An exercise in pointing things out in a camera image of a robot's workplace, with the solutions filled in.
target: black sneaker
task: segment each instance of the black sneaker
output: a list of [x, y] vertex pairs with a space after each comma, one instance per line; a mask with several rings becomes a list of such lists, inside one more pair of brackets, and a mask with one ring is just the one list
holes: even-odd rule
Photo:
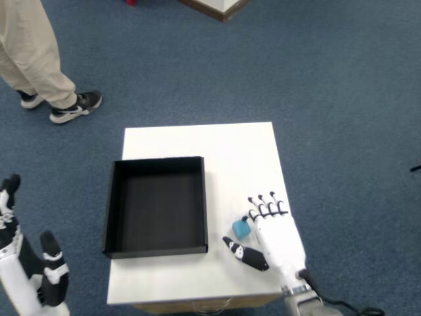
[[78, 94], [78, 100], [67, 109], [51, 107], [50, 120], [55, 124], [62, 124], [74, 120], [80, 115], [88, 115], [98, 108], [103, 100], [98, 91]]
[[39, 94], [29, 95], [24, 93], [21, 90], [17, 90], [17, 92], [20, 94], [20, 105], [27, 110], [35, 109], [38, 105], [40, 105], [44, 98], [40, 96]]

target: blue block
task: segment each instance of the blue block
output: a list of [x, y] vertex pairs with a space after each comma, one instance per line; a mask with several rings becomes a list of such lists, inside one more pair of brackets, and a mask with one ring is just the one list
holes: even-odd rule
[[236, 221], [232, 224], [232, 231], [234, 232], [235, 237], [241, 240], [250, 234], [251, 230], [247, 221]]

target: beige pants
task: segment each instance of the beige pants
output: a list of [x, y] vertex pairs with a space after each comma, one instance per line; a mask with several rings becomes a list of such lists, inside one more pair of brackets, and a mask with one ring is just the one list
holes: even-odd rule
[[75, 86], [60, 70], [57, 41], [40, 0], [0, 0], [0, 76], [53, 107], [75, 104]]

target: black tray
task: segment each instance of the black tray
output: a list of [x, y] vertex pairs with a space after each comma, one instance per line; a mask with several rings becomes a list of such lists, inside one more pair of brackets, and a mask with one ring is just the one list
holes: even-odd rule
[[202, 157], [116, 161], [103, 253], [113, 259], [206, 253]]

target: white robotic hand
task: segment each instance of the white robotic hand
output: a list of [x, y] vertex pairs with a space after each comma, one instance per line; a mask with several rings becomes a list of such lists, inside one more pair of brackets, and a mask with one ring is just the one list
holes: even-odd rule
[[0, 281], [21, 316], [67, 316], [68, 267], [51, 232], [41, 235], [43, 258], [32, 251], [14, 216], [17, 174], [0, 187]]
[[223, 240], [245, 264], [261, 271], [274, 269], [285, 293], [308, 290], [308, 284], [298, 276], [305, 269], [305, 251], [294, 218], [274, 192], [270, 195], [272, 198], [249, 197], [255, 208], [249, 211], [248, 217], [253, 221], [262, 252], [243, 247], [227, 236]]

